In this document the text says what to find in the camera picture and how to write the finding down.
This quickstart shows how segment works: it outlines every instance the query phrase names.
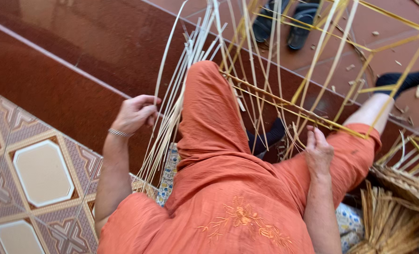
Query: knee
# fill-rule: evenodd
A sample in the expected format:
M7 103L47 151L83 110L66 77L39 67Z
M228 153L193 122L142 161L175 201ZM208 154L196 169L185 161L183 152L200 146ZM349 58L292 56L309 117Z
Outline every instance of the knee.
M199 73L219 73L218 66L213 61L200 61L196 62L189 68L189 74L199 74Z

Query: yellow cane frame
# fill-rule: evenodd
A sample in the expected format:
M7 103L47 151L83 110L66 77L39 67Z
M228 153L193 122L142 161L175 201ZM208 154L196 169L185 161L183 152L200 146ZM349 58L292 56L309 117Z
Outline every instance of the yellow cane frame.
M419 56L419 47L416 50L416 52L415 52L414 56L412 57L412 59L410 60L410 62L408 63L408 65L406 66L405 71L403 72L403 74L401 75L401 77L399 78L399 80L396 84L382 86L382 87L362 89L362 86L363 86L365 81L361 77L364 74L365 70L368 68L371 61L373 60L374 56L376 56L378 52L381 52L381 51L384 51L384 50L387 50L387 49L390 49L390 48L394 48L394 47L400 46L400 45L405 44L405 43L409 43L409 42L412 42L412 41L419 40L419 33L415 36L411 36L409 38L405 38L405 39L402 39L400 41L391 43L391 44L386 45L386 46L381 46L381 47L376 48L376 49L371 49L371 48L368 48L364 45L354 43L350 40L347 40L346 36L349 33L349 28L351 27L351 24L353 22L355 9L352 9L351 12L350 12L352 17L351 16L349 17L348 24L346 25L346 27L348 29L344 30L345 32L344 32L342 37L333 34L333 30L337 26L337 23L338 23L339 19L345 13L345 9L348 7L349 1L353 2L353 5L355 5L355 8L357 8L357 6L364 6L366 8L369 8L369 9L373 10L373 11L376 11L380 14L383 14L387 17L398 20L398 21L402 22L403 24L405 24L407 26L410 26L411 28L416 29L417 31L419 31L419 25L412 22L412 21L409 21L409 20L406 20L402 17L399 17L396 14L390 13L387 10L381 9L377 6L374 6L374 5L370 4L370 3L364 2L362 0L326 0L326 1L330 2L331 5L328 6L326 9L324 9L323 11L321 11L321 8L318 9L318 13L321 13L321 16L320 17L317 16L315 18L315 21L314 21L313 25L305 24L305 23L303 23L299 20L293 19L292 17L287 15L287 13L289 12L290 7L293 4L294 0L290 0L288 5L286 6L284 12L282 14L277 14L277 16L280 15L280 18L277 17L275 19L277 22L280 22L281 24L291 25L291 26L295 26L295 27L299 27L299 28L303 28L303 29L308 29L308 30L317 30L317 31L321 31L322 34L328 35L328 36L325 36L325 35L321 36L320 43L318 44L318 48L315 51L315 56L314 56L314 59L313 59L313 62L312 62L312 67L309 69L309 71L308 71L307 75L304 77L302 83L297 88L297 90L296 90L295 94L293 95L291 101L286 101L286 100L282 99L281 97L273 95L270 88L267 91L267 88L268 88L269 84L265 84L264 89L261 89L261 88L257 87L256 85L250 84L245 79L240 79L240 78L232 75L232 70L234 68L234 64L237 61L238 56L240 55L240 51L242 49L242 45L246 40L246 33L247 32L252 33L253 20L255 20L255 18L257 16L263 16L263 17L267 17L269 19L273 19L272 17L260 14L256 11L256 10L260 10L261 8L263 8L263 7L257 7L257 0L253 0L249 3L248 11L253 14L252 16L249 16L249 20L246 21L245 18L242 17L240 19L239 23L238 23L238 28L235 31L236 34L234 35L232 42L228 46L227 55L229 55L231 50L233 49L233 47L235 45L234 43L239 42L236 45L237 46L236 53L233 57L233 61L232 61L231 66L229 66L227 68L226 66L224 66L224 62L221 63L221 65L220 65L221 73L223 75L225 75L226 78L231 79L233 81L232 84L244 84L247 87L247 90L245 90L245 89L242 89L239 86L233 85L233 87L235 89L238 89L238 90L242 91L243 93L248 94L249 96L257 97L257 99L260 99L263 102L269 103L269 104L275 106L276 108L280 108L281 110L285 110L286 112L289 112L291 114L296 115L298 117L297 125L299 125L299 118L303 118L304 122L302 123L302 125L299 128L297 136L303 130L303 127L304 127L305 123L307 121L311 121L311 122L314 122L315 124L318 124L320 126L323 126L323 127L329 128L329 129L343 130L343 131L348 132L351 135L358 136L358 137L366 139L366 138L369 137L369 135L370 135L371 131L373 130L377 120L384 113L386 106L383 106L379 110L379 113L377 114L377 116L374 120L374 123L371 125L370 129L368 130L368 132L365 135L360 134L356 131L350 130L349 128L346 128L345 126L342 126L341 124L337 123L339 117L341 116L341 114L344 110L344 107L353 104L353 103L350 103L350 104L348 103L348 101L351 100L352 96L354 96L353 99L355 101L355 99L357 98L357 95L359 95L361 93L373 92L373 91L377 91L377 90L390 90L391 94L390 94L390 97L389 97L389 102L391 100L393 100L393 96L398 91L399 87L401 86L401 84L403 83L405 78L407 77L408 73L410 72L412 66L415 64L415 62L416 62L416 60ZM332 23L329 24L329 25L328 25L328 23L326 23L328 18L330 18L329 22L332 21ZM243 28L247 27L244 22L248 22L248 26L250 26L250 31L246 31L245 29L243 29ZM314 66L315 66L316 62L319 60L319 57L320 57L321 53L323 52L329 38L331 38L331 37L339 38L341 40L340 46L339 46L339 51L336 55L336 59L333 61L331 71L329 72L329 74L327 76L327 79L325 80L324 86L321 88L321 91L318 95L318 98L313 103L313 106L311 107L311 109L307 110L307 109L303 108L303 102L305 100L305 95L307 93L307 87L308 87L308 84L311 80L312 72L314 70ZM321 117L317 116L316 114L314 114L313 111L317 107L323 93L326 91L326 88L331 81L331 76L333 75L333 72L334 72L334 70L337 66L337 62L339 60L341 50L344 47L345 43L352 44L352 45L354 45L354 46L356 46L360 49L363 49L363 50L369 52L370 54L368 55L367 59L365 59L362 68L360 69L357 77L353 81L352 87L349 90L347 96L345 97L345 99L344 99L341 107L339 108L335 118L332 119L332 120L329 120L329 119L326 119L326 118L321 118ZM268 79L269 79L269 77L265 75L266 83L268 83ZM269 96L273 100L273 102L266 100L265 97L264 97L265 95ZM301 97L302 99L301 99L300 104L297 105L296 102L297 102L297 99L298 99L299 96L302 96Z

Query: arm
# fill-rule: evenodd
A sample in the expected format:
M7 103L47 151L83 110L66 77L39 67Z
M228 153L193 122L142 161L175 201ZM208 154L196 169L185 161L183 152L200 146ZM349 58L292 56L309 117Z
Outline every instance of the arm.
M327 143L320 130L312 126L307 126L307 129L305 159L311 182L303 221L316 253L342 253L329 170L333 147Z
M134 133L143 124L153 125L157 116L154 96L140 95L123 101L120 112L111 128ZM98 182L95 200L95 229L101 229L117 206L132 193L129 182L128 137L108 134L103 147L104 163Z

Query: orange embroidery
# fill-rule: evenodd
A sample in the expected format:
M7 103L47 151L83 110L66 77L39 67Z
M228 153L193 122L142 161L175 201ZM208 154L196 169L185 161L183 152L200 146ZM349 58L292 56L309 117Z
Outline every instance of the orange embroidery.
M292 253L289 244L292 242L289 240L289 237L282 237L278 228L274 225L269 224L269 222L261 217L258 217L258 213L252 214L252 207L250 204L243 205L244 197L233 197L233 206L225 206L225 212L228 213L230 216L227 218L224 217L216 217L218 221L216 222L209 222L206 226L200 226L197 228L202 228L202 232L208 231L209 241L215 236L216 240L218 240L220 235L219 232L221 228L227 226L230 222L230 219L233 219L233 226L238 227L240 225L247 226L251 231L256 230L255 226L258 227L258 234L265 236L272 240L277 246L287 247Z

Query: leg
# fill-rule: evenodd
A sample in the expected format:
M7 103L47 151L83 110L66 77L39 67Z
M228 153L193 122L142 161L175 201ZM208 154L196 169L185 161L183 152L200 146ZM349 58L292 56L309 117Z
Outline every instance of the leg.
M183 138L177 145L180 156L186 159L221 151L250 154L238 110L233 90L214 62L191 66L179 129Z
M389 95L386 94L373 94L368 101L366 101L362 107L359 108L354 114L352 114L343 125L352 123L362 123L371 126L378 114L378 111L387 105L383 114L379 117L375 124L375 129L382 135L385 125L387 124L388 114L392 111L395 100L390 99Z
M368 139L352 136L339 131L327 137L334 148L331 163L332 191L335 207L342 201L346 192L355 188L366 177L373 164L375 150L380 147L380 134L387 123L388 114L392 110L394 100L388 103L388 95L375 94L362 107L351 115L344 126L365 134L374 122L378 108L387 105L386 110L376 122ZM293 195L300 212L303 214L307 202L310 174L305 162L305 155L300 153L294 158L274 164L277 174L285 182L293 186Z

